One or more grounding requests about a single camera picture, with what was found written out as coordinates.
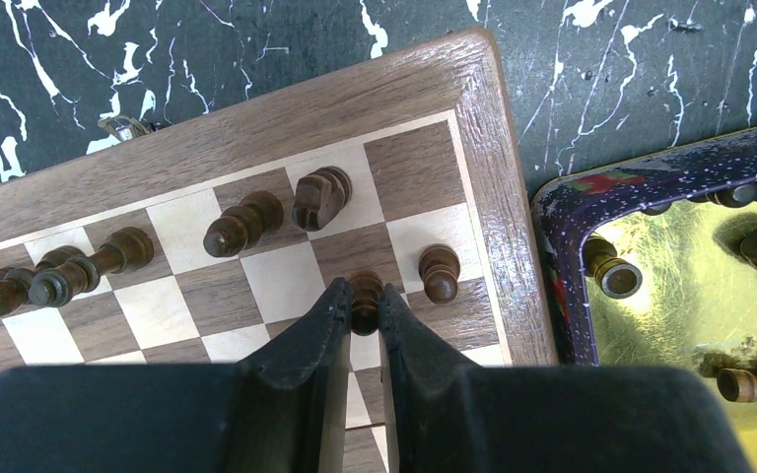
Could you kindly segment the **dark knight chess piece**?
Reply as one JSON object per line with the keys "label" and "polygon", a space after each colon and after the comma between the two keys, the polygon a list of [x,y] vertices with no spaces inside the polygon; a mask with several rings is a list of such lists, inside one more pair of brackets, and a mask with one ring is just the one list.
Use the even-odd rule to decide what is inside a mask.
{"label": "dark knight chess piece", "polygon": [[298,180],[292,222],[311,233],[324,229],[350,202],[353,185],[337,167],[319,168]]}

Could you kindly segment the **dark pawn chess piece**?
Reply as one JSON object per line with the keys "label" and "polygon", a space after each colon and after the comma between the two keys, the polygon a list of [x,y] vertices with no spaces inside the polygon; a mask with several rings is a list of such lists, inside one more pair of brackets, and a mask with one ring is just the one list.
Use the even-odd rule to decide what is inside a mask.
{"label": "dark pawn chess piece", "polygon": [[458,293],[459,258],[445,244],[426,247],[419,257],[418,274],[427,298],[434,304],[448,304]]}

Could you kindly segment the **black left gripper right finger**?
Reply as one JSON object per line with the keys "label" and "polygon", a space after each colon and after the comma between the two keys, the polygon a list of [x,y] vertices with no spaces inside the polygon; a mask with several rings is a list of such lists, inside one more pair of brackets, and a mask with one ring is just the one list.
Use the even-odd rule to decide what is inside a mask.
{"label": "black left gripper right finger", "polygon": [[378,305],[381,376],[392,472],[465,472],[468,434],[457,383],[478,364],[421,322],[398,290]]}

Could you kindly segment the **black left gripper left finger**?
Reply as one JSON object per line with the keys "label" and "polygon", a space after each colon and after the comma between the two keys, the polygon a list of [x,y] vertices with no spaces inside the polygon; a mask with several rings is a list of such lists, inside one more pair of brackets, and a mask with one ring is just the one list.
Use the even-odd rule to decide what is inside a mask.
{"label": "black left gripper left finger", "polygon": [[343,469],[353,291],[335,279],[309,311],[237,364],[227,472]]}

